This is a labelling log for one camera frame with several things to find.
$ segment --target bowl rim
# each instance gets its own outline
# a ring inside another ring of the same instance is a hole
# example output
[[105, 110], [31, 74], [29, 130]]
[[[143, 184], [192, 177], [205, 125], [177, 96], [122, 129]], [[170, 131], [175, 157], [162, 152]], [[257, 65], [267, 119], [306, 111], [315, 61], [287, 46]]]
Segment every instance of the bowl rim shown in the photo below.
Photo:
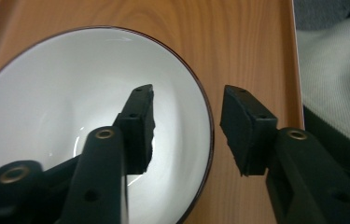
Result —
[[135, 31], [133, 29], [129, 29], [129, 28], [123, 28], [123, 27], [119, 27], [119, 26], [109, 26], [109, 25], [93, 25], [93, 26], [82, 26], [82, 27], [78, 27], [78, 28], [73, 28], [73, 29], [67, 29], [64, 31], [61, 31], [59, 33], [56, 33], [54, 35], [49, 35], [47, 37], [44, 37], [36, 42], [34, 42], [34, 44], [32, 44], [31, 46], [28, 46], [27, 48], [23, 49], [22, 51], [20, 51], [19, 53], [17, 53], [15, 56], [13, 56], [11, 59], [9, 59], [1, 68], [0, 68], [0, 74], [2, 73], [2, 71], [7, 68], [11, 63], [13, 63], [15, 60], [17, 60], [20, 56], [22, 56], [22, 54], [24, 54], [25, 52], [29, 51], [30, 49], [34, 48], [35, 46], [42, 44], [52, 38], [58, 37], [60, 35], [66, 35], [66, 34], [70, 34], [73, 32], [78, 32], [78, 31], [85, 31], [85, 30], [93, 30], [93, 29], [107, 29], [107, 30], [117, 30], [117, 31], [123, 31], [123, 32], [128, 32], [128, 33], [132, 33], [134, 35], [140, 35], [144, 38], [149, 39], [150, 41], [153, 41], [154, 43], [160, 45], [161, 47], [163, 47], [164, 49], [168, 50], [173, 56], [175, 56], [189, 71], [189, 73], [191, 74], [191, 76], [193, 77], [195, 83], [198, 85], [198, 88], [203, 96], [204, 99], [204, 103], [206, 106], [206, 110], [207, 110], [207, 114], [208, 114], [208, 118], [209, 118], [209, 127], [210, 127], [210, 145], [209, 145], [209, 157], [207, 159], [207, 164], [205, 167], [205, 172], [203, 175], [203, 179], [201, 181], [201, 184], [194, 196], [194, 198], [192, 199], [191, 203], [189, 204], [189, 207], [186, 209], [186, 211], [184, 212], [184, 214], [182, 215], [182, 217], [176, 222], [176, 223], [183, 223], [187, 217], [189, 216], [189, 214], [191, 213], [192, 209], [194, 208], [196, 202], [198, 202], [198, 199], [200, 198], [202, 192], [203, 192], [203, 188], [206, 185], [207, 182], [207, 178], [210, 174], [210, 169], [212, 167], [212, 163], [213, 163], [213, 156], [214, 156], [214, 144], [215, 144], [215, 126], [214, 126], [214, 120], [213, 120], [213, 113], [212, 113], [212, 107], [210, 106], [209, 103], [209, 99], [207, 97], [207, 94], [203, 88], [203, 85], [201, 83], [201, 81], [198, 79], [198, 77], [195, 75], [195, 73], [193, 72], [193, 70], [191, 69], [191, 67], [186, 63], [186, 61], [184, 61], [180, 55], [178, 55], [174, 50], [172, 50], [171, 48], [169, 48], [167, 45], [163, 44], [162, 42], [160, 42], [160, 40], [150, 36], [150, 35], [146, 35], [144, 33]]

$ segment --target white bowl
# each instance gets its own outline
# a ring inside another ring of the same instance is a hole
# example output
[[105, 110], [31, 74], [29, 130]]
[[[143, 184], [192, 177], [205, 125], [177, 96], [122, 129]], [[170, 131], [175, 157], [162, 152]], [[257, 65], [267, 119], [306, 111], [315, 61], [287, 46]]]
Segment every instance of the white bowl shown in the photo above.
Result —
[[0, 71], [0, 166], [75, 157], [87, 134], [111, 125], [132, 89], [152, 84], [156, 129], [147, 172], [128, 176], [131, 223], [175, 223], [201, 193], [212, 120], [201, 84], [158, 41], [96, 27], [54, 36]]

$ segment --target screw hole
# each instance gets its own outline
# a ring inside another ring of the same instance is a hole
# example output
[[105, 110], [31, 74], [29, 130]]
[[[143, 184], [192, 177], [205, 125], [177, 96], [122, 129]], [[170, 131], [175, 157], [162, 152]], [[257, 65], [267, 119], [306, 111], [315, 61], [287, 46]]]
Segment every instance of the screw hole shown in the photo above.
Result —
[[305, 133], [296, 130], [288, 131], [287, 135], [297, 140], [305, 140], [308, 138]]
[[99, 132], [96, 133], [95, 137], [100, 138], [100, 139], [106, 139], [110, 138], [113, 136], [114, 132], [109, 130], [109, 129], [103, 129]]
[[17, 166], [5, 171], [0, 175], [0, 182], [2, 184], [10, 184], [22, 180], [29, 174], [29, 168], [27, 166]]
[[96, 202], [99, 200], [99, 193], [95, 190], [89, 189], [84, 194], [84, 200], [90, 203]]
[[345, 192], [334, 191], [331, 193], [331, 196], [342, 203], [350, 203], [350, 196]]

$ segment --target wooden surface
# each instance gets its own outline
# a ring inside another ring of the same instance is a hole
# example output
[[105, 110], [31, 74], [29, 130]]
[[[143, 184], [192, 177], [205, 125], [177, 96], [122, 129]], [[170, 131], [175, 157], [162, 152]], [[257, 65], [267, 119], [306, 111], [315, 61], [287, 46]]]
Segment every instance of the wooden surface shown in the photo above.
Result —
[[202, 82], [215, 121], [215, 156], [186, 223], [274, 223], [264, 176], [240, 177], [219, 128], [225, 84], [246, 88], [279, 118], [302, 127], [290, 0], [0, 1], [0, 68], [37, 41], [83, 26], [150, 35]]

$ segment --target white fabric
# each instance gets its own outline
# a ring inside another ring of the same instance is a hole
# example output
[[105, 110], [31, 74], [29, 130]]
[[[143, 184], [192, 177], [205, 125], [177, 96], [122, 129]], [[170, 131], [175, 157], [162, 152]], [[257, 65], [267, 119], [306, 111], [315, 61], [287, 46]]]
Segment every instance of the white fabric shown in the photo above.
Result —
[[350, 138], [350, 19], [297, 40], [304, 105]]

